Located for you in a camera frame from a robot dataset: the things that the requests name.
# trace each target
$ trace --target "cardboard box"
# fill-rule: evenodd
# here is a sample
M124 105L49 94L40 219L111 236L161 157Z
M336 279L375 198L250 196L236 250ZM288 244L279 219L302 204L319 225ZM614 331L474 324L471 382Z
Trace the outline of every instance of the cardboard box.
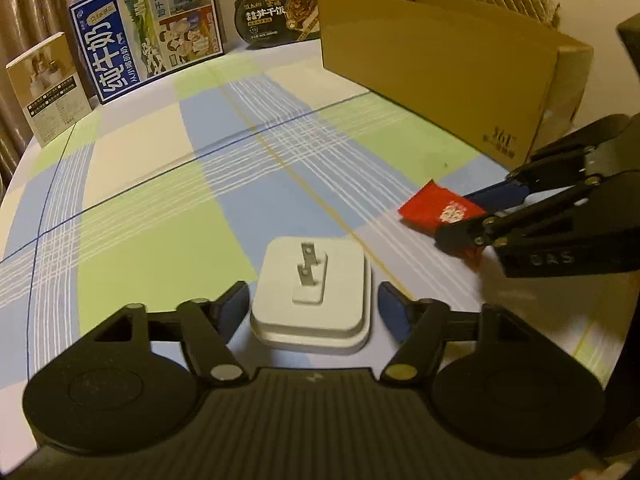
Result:
M324 67L513 169L571 127L593 48L474 0L319 0Z

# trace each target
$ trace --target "charger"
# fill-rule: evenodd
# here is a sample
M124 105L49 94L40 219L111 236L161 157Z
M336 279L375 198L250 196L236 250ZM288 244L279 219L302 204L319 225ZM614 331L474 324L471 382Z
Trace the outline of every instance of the charger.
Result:
M371 326L371 268L364 250L346 238L272 240L250 321L256 337L276 348L357 352Z

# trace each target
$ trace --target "bolt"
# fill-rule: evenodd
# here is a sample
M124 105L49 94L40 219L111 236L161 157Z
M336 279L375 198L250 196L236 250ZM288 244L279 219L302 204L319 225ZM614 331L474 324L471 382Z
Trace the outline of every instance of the bolt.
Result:
M396 381L410 381L418 375L415 366L396 364L385 369L385 375Z
M584 181L587 186L599 186L601 182L601 178L597 175L589 176Z
M496 239L496 241L494 242L494 247L496 247L496 248L504 247L504 246L508 245L508 243L509 243L509 241L507 240L507 238L502 236L502 237Z
M242 368L236 365L218 365L211 369L211 376L219 381L235 381L242 375Z

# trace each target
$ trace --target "curtain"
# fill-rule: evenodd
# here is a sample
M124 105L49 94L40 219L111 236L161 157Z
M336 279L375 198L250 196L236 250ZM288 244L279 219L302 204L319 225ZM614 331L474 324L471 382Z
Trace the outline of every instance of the curtain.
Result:
M7 185L31 140L31 129L9 82L6 64L56 32L65 32L87 95L95 94L78 57L68 18L76 0L0 0L0 176Z

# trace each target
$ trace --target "table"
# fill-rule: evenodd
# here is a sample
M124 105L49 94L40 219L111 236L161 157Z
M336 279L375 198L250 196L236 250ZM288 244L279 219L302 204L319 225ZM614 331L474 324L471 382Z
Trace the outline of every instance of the table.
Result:
M429 179L465 194L505 174L325 71L319 41L232 52L96 108L42 150L32 141L0 208L0 469L34 447L20 398L37 370L126 303L169 310L236 280L254 290L267 244L284 235L359 241L374 286L391 280L456 310L503 304L606 383L634 274L507 280L490 250L474 271L399 223ZM249 370L379 374L396 344L372 310L369 342L352 356L267 348L247 319L230 348ZM154 351L182 360L176 344Z

